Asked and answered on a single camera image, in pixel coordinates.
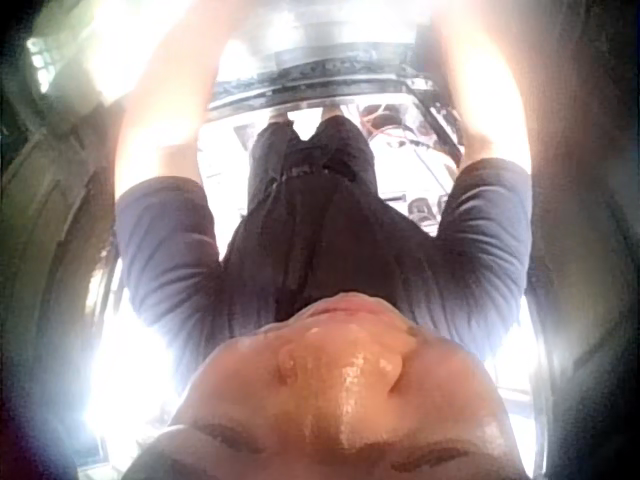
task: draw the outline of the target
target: leg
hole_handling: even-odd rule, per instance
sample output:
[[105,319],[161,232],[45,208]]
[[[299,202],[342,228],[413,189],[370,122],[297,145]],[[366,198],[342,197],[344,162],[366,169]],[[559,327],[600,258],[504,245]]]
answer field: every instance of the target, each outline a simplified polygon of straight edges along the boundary
[[378,194],[373,152],[362,132],[339,108],[328,107],[322,114],[315,135],[309,143],[325,150],[325,168]]
[[249,202],[251,211],[282,177],[287,153],[302,141],[286,114],[273,117],[262,130],[251,149],[249,171]]

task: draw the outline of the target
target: navy t-shirt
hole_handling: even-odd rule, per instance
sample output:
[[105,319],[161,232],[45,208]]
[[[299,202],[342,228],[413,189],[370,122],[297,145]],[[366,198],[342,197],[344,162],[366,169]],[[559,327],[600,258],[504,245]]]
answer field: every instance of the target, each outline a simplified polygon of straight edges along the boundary
[[279,183],[222,260],[196,182],[148,180],[116,206],[133,308],[172,350],[181,390],[225,340],[349,291],[383,298],[486,358],[518,319],[530,219],[531,178],[500,159],[461,172],[436,237],[330,173]]

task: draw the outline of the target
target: man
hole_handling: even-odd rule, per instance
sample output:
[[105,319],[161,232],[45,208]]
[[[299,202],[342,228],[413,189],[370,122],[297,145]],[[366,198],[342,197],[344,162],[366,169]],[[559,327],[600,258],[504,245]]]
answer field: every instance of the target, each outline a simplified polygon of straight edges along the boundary
[[286,118],[259,135],[221,262],[195,138],[241,5],[194,0],[122,128],[131,300],[180,387],[197,371],[128,478],[520,478],[504,406],[467,352],[490,353],[517,318],[531,246],[522,102],[475,2],[438,14],[466,141],[438,236],[377,197],[366,141],[327,109],[308,143]]

